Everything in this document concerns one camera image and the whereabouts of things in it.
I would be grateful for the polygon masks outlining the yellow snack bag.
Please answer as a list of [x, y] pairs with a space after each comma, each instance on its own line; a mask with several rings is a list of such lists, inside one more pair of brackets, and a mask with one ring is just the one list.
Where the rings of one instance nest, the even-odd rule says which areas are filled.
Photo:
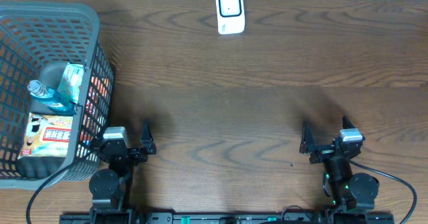
[[30, 112], [18, 159], [24, 157], [66, 157], [72, 122], [72, 116]]

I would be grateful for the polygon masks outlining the teal mouthwash bottle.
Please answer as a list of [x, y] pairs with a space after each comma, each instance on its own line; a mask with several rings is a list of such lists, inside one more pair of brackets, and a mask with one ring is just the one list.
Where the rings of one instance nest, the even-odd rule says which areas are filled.
[[57, 90], [42, 84], [38, 80], [31, 80], [27, 89], [31, 97], [47, 106], [52, 112], [62, 115], [74, 115], [76, 113], [75, 103], [68, 100]]

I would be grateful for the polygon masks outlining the light green wipes packet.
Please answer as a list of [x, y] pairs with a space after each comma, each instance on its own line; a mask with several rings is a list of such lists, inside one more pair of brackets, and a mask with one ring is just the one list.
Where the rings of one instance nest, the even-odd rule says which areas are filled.
[[69, 101], [78, 103], [84, 67], [81, 64], [67, 63], [60, 80], [57, 91], [66, 97]]

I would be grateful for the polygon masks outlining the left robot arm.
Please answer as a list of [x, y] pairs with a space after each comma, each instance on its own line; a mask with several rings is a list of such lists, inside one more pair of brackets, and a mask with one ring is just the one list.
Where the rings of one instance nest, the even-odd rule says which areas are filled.
[[147, 122], [140, 144], [130, 147], [124, 127], [107, 127], [91, 141], [90, 149], [108, 168], [96, 171], [89, 183], [92, 194], [90, 223], [145, 223], [145, 216], [129, 204], [134, 168], [156, 154]]

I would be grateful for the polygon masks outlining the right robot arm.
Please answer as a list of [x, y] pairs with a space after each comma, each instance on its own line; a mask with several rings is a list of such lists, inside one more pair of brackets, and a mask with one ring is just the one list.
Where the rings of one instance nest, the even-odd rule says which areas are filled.
[[303, 122], [299, 152], [309, 154], [311, 164], [324, 165], [323, 191], [333, 200], [333, 206], [320, 215], [324, 223], [368, 223], [379, 181], [366, 173], [353, 173], [350, 163], [360, 154], [364, 141], [365, 137], [345, 116], [342, 130], [330, 144], [317, 144], [309, 123]]

